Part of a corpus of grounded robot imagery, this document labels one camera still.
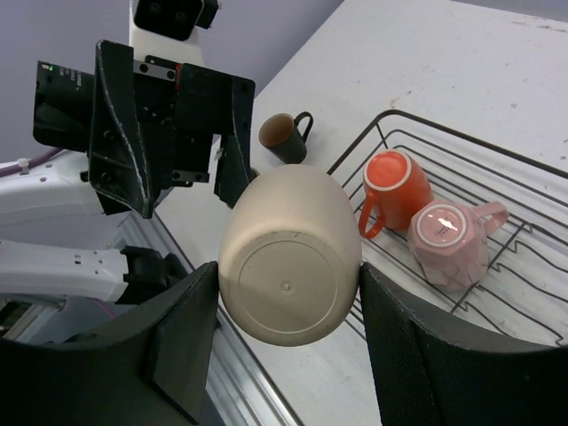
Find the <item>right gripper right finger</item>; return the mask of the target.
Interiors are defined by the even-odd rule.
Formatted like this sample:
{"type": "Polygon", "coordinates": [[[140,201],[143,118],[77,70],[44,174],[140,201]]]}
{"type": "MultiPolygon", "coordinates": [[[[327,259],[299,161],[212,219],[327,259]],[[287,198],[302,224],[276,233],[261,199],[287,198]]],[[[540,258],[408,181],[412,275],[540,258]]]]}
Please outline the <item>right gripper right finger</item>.
{"type": "Polygon", "coordinates": [[[500,335],[369,263],[359,290],[384,425],[565,425],[567,350],[500,335]]]}

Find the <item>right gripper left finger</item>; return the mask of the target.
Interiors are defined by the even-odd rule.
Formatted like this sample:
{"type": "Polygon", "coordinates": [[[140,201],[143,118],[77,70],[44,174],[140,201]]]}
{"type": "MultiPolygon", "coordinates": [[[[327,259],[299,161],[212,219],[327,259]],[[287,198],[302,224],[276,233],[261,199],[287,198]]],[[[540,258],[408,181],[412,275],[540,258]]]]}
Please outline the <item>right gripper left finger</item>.
{"type": "Polygon", "coordinates": [[[64,343],[1,342],[3,425],[197,425],[217,263],[64,343]]]}

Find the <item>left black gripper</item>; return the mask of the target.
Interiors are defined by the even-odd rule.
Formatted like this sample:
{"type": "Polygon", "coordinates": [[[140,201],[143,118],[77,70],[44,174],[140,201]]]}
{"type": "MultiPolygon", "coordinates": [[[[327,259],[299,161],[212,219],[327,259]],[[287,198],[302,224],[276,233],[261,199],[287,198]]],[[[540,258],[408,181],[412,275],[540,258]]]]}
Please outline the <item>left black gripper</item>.
{"type": "Polygon", "coordinates": [[[131,47],[107,40],[96,45],[94,77],[88,158],[99,194],[149,218],[147,152],[158,186],[207,183],[215,138],[214,194],[229,209],[259,176],[250,166],[253,81],[156,57],[134,63],[131,47]]]}

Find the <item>dark brown ceramic mug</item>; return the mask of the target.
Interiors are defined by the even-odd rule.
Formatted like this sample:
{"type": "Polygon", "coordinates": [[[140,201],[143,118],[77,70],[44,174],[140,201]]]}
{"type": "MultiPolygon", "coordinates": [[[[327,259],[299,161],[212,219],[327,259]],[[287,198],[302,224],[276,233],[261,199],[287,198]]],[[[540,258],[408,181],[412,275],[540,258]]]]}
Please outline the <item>dark brown ceramic mug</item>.
{"type": "Polygon", "coordinates": [[[261,126],[260,144],[285,164],[300,164],[307,156],[306,141],[312,130],[314,118],[304,111],[293,117],[275,114],[261,126]]]}

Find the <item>beige plastic tumbler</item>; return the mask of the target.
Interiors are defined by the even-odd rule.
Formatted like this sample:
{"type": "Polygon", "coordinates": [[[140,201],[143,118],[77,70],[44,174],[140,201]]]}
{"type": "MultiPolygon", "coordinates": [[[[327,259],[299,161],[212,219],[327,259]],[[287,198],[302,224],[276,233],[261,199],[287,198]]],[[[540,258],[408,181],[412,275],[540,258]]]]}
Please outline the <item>beige plastic tumbler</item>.
{"type": "Polygon", "coordinates": [[[223,304],[257,340],[317,342],[353,305],[362,241],[346,192],[325,171],[285,165],[235,204],[218,252],[223,304]]]}

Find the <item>orange ceramic mug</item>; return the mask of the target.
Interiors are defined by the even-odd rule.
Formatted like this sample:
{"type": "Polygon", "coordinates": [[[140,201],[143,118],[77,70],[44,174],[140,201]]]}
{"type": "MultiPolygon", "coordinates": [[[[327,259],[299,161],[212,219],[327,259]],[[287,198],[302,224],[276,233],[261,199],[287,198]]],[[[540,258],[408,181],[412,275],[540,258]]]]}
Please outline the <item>orange ceramic mug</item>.
{"type": "Polygon", "coordinates": [[[383,150],[369,160],[363,169],[363,187],[359,233],[368,240],[385,227],[407,231],[412,217],[434,200],[422,167],[397,149],[383,150]]]}

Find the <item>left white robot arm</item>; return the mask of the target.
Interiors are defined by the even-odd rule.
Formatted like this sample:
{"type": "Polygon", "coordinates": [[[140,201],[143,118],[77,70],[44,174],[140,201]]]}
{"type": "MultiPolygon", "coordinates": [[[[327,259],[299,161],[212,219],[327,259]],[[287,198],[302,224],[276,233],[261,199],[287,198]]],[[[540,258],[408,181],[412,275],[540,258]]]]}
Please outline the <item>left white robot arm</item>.
{"type": "Polygon", "coordinates": [[[233,206],[252,179],[254,83],[100,41],[90,73],[41,61],[34,139],[1,167],[1,294],[141,304],[182,276],[150,248],[103,248],[120,218],[150,219],[175,188],[212,183],[233,206]]]}

